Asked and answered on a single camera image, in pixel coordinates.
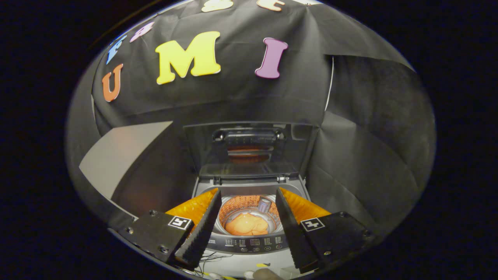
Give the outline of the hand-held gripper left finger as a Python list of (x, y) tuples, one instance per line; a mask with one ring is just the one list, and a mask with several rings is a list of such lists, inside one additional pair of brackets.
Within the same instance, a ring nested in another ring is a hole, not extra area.
[(214, 188), (167, 212), (149, 211), (121, 227), (118, 237), (155, 262), (193, 270), (203, 257), (221, 205), (221, 192)]

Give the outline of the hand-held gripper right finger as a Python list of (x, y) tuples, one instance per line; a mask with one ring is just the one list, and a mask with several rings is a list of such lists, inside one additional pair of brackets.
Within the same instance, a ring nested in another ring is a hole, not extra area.
[(275, 203), (301, 273), (335, 269), (375, 242), (375, 234), (345, 211), (330, 213), (283, 188), (277, 189)]

